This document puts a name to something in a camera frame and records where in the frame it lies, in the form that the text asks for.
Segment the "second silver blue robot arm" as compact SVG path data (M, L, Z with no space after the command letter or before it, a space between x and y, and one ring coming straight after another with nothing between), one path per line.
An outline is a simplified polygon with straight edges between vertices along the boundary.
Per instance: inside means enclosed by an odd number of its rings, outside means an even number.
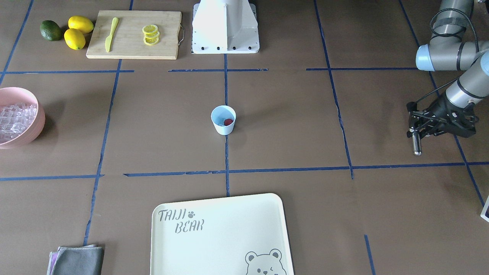
M443 0L430 21L431 38L417 50L416 65L424 71L462 71L445 84L442 92L427 108L418 110L418 101L407 103L407 137L422 139L445 133L469 138L476 133L479 117L474 107L488 98L488 42L464 42L471 22L473 0Z

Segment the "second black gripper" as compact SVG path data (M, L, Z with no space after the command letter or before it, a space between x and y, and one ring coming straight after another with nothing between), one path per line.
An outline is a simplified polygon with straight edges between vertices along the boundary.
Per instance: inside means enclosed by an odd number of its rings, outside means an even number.
M419 111L416 102L408 102L407 137L411 138L414 132L418 132L419 139L445 133L469 138L476 134L475 124L478 122L474 107L475 104L470 102L466 107L460 108L452 104L445 94L438 97L425 111Z

